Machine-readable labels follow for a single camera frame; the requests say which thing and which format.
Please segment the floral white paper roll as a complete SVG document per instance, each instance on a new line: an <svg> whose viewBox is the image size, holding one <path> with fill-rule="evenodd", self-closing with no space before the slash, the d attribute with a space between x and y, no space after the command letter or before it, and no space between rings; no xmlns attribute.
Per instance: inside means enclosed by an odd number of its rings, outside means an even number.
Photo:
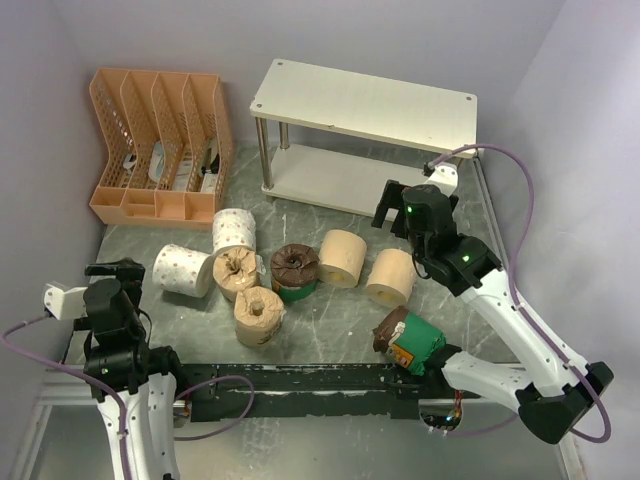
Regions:
<svg viewBox="0 0 640 480"><path fill-rule="evenodd" d="M167 292L202 298L213 281L213 262L211 254L167 244L155 259L152 282Z"/></svg>
<svg viewBox="0 0 640 480"><path fill-rule="evenodd" d="M256 222L252 213L240 208L218 211L212 224L213 255L234 247L256 250Z"/></svg>

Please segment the brown paper roll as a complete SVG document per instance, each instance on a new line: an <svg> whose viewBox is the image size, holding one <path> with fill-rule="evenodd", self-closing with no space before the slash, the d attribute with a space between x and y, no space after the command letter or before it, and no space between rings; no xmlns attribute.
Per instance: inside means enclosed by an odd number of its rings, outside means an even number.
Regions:
<svg viewBox="0 0 640 480"><path fill-rule="evenodd" d="M284 303L272 290L255 286L239 292L234 305L235 333L240 343L258 347L280 330Z"/></svg>
<svg viewBox="0 0 640 480"><path fill-rule="evenodd" d="M234 303L240 292L260 285L256 253L245 247L221 253L213 264L213 278L222 295Z"/></svg>

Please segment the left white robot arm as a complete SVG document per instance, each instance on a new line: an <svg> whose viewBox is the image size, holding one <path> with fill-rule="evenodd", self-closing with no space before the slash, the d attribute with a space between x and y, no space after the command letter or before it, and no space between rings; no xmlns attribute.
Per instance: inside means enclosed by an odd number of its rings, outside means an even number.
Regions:
<svg viewBox="0 0 640 480"><path fill-rule="evenodd" d="M150 348L140 320L143 265L130 258L91 264L100 279L83 294L86 314L74 321L88 333L83 373L104 383L91 387L108 436L116 479L178 479L173 402L187 385L170 346Z"/></svg>

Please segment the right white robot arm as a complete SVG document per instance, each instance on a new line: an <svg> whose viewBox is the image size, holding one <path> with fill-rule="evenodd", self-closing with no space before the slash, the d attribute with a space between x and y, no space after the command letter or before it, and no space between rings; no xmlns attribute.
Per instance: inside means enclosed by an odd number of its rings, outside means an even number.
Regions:
<svg viewBox="0 0 640 480"><path fill-rule="evenodd" d="M611 437L612 427L601 400L614 379L603 361L588 362L564 342L519 297L496 254L477 237L458 232L453 219L456 197L435 185L386 183L372 220L382 226L389 210L397 212L392 233L409 241L411 262L422 279L445 287L479 313L520 361L521 368L481 361L446 343L433 328L429 335L412 333L403 318L393 327L381 324L378 351L417 376L426 390L443 398L453 390L485 397L513 411L538 439L557 444L576 431L591 409L601 414L604 431L596 442Z"/></svg>

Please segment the beige unwrapped paper roll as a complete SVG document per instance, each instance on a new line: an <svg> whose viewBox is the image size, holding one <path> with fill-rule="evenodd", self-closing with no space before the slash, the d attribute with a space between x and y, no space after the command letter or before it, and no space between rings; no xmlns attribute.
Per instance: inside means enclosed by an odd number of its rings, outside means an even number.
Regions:
<svg viewBox="0 0 640 480"><path fill-rule="evenodd" d="M391 309L406 306L416 278L409 253L400 249L385 249L374 262L365 293L370 300Z"/></svg>
<svg viewBox="0 0 640 480"><path fill-rule="evenodd" d="M358 285L367 252L358 235L339 229L329 230L319 252L318 278L339 288Z"/></svg>

